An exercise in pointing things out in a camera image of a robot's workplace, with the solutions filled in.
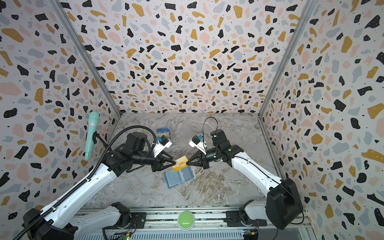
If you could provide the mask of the orange credit card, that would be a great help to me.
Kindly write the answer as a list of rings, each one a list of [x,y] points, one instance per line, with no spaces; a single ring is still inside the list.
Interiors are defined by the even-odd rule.
[[[188,158],[186,156],[180,157],[179,159],[175,160],[175,165],[173,166],[173,170],[175,172],[178,172],[184,168],[186,168],[188,162]]]

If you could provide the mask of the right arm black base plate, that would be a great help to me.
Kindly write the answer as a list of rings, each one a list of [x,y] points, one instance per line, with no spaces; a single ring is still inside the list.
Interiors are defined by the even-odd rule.
[[[226,211],[226,217],[224,222],[228,227],[266,227],[267,221],[256,219],[251,220],[245,213],[245,211]]]

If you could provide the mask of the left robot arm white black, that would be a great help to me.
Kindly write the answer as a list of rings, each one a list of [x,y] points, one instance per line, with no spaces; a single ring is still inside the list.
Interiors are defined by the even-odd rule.
[[[174,166],[173,157],[165,152],[171,145],[166,136],[157,137],[150,144],[143,133],[128,134],[125,144],[107,152],[90,173],[59,199],[42,210],[29,210],[23,217],[23,230],[15,239],[27,236],[30,240],[75,240],[107,227],[136,229],[130,209],[120,202],[83,217],[75,215],[103,187],[122,173],[132,172],[133,165],[150,166],[153,172]]]

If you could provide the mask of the blue leather card holder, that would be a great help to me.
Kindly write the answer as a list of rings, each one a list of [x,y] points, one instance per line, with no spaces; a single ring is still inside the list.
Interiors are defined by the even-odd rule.
[[[177,172],[175,172],[174,170],[170,170],[166,172],[164,175],[165,175],[165,181],[169,189],[179,186],[194,178],[193,171],[189,166]]]

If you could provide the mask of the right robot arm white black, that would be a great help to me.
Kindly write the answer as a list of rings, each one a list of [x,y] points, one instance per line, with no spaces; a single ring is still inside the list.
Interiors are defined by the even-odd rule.
[[[189,145],[198,151],[187,165],[208,169],[210,163],[221,161],[245,175],[262,194],[266,203],[256,204],[249,200],[239,210],[228,212],[228,226],[255,226],[258,220],[269,220],[279,230],[284,230],[294,219],[304,213],[297,186],[293,180],[268,172],[239,146],[231,145],[223,130],[211,132],[213,148],[208,149],[203,136],[193,136]]]

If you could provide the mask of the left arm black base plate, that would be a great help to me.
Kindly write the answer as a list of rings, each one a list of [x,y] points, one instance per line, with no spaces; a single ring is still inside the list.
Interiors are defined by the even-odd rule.
[[[128,214],[123,214],[118,222],[113,226],[105,227],[106,230],[116,229],[119,231],[133,231],[144,229],[146,223],[147,213],[145,212],[135,212]]]

